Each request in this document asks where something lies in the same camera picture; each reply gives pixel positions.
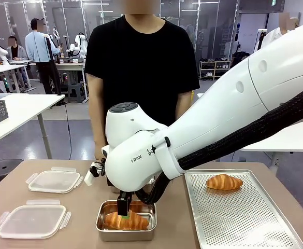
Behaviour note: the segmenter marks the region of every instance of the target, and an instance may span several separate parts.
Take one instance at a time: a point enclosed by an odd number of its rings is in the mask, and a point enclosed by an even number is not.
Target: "man in black t-shirt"
[[[199,88],[186,31],[150,14],[149,3],[154,1],[128,2],[134,2],[126,6],[130,14],[96,27],[88,44],[85,72],[97,160],[106,145],[109,108],[135,102],[152,119],[169,126],[189,109],[192,90]]]

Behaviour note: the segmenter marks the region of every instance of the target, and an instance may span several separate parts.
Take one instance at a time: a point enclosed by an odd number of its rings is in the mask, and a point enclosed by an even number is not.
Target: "brown table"
[[[199,248],[184,178],[169,184],[157,203],[157,227],[154,239],[147,242],[103,242],[95,228],[100,205],[115,200],[104,177],[88,187],[84,182],[67,194],[31,192],[25,180],[33,173],[51,167],[72,167],[85,176],[91,161],[29,160],[21,163],[0,182],[0,216],[4,211],[24,205],[30,199],[59,199],[72,212],[66,228],[44,240],[14,240],[0,238],[0,248]],[[303,241],[303,209],[280,181],[261,163],[211,162],[200,168],[249,169],[273,198]]]

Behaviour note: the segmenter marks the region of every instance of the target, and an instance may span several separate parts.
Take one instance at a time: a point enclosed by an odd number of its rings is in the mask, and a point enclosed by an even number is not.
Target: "croissant in metal container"
[[[129,211],[129,216],[122,217],[117,212],[113,212],[105,216],[104,223],[106,226],[122,231],[137,231],[147,230],[149,221],[146,218],[138,215],[132,210]]]
[[[241,179],[237,179],[225,174],[216,175],[213,178],[207,180],[208,188],[213,188],[218,190],[237,189],[241,187],[242,184],[243,181]]]

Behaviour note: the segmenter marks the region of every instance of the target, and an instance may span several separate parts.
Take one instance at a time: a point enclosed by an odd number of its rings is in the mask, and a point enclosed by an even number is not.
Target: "black pants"
[[[54,62],[36,62],[36,67],[46,94],[52,94],[52,86],[50,84],[50,79],[52,79],[56,93],[61,95],[59,73]]]

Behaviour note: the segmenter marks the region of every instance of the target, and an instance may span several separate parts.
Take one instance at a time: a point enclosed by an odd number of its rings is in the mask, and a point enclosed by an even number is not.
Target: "black t-shirt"
[[[103,79],[105,117],[112,106],[135,102],[167,126],[175,121],[178,94],[199,88],[189,36],[168,21],[153,34],[137,32],[124,16],[96,27],[85,72]]]
[[[13,46],[11,47],[11,52],[12,52],[12,60],[15,57],[18,57],[18,46],[16,48],[14,48]]]

